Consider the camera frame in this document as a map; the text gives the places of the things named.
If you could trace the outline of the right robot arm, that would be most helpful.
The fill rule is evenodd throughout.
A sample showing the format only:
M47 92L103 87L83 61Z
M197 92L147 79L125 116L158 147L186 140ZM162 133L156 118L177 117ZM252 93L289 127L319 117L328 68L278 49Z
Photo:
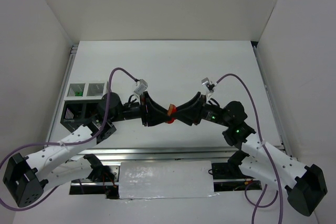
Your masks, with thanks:
M310 216L328 192L322 169L307 166L261 140L245 123L247 114L238 101L220 108L207 104L206 96L197 93L183 105L170 105L168 115L188 125L206 120L225 126L225 141L239 150L241 173L286 192L290 206L304 216Z

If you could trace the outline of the red curved lego brick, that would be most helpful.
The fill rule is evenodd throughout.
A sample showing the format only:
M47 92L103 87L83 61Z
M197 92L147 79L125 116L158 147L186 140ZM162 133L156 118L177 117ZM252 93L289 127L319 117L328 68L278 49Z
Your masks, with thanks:
M175 118L171 118L170 120L166 121L167 124L172 124L175 121Z

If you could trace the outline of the orange plate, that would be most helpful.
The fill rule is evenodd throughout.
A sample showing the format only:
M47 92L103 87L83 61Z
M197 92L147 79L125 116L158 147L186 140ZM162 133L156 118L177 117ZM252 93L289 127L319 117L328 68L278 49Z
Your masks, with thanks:
M174 114L176 111L177 111L176 106L173 105L173 104L170 104L170 106L169 106L169 108L168 108L168 111L167 111L167 114L168 114L169 116L171 116L171 115Z

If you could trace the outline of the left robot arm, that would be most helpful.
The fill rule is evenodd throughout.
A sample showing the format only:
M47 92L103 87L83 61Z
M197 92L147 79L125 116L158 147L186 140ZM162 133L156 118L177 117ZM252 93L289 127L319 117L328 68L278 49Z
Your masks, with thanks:
M1 201L12 211L25 211L41 204L44 192L53 193L58 186L78 178L101 179L110 171L94 154L74 160L78 153L96 146L115 132L114 122L141 119L144 126L171 122L176 106L163 108L143 92L138 100L123 104L118 94L108 92L76 130L58 142L42 144L42 149L23 156L20 151L36 146L26 144L10 152L1 165L6 165L3 183L16 203L16 207Z

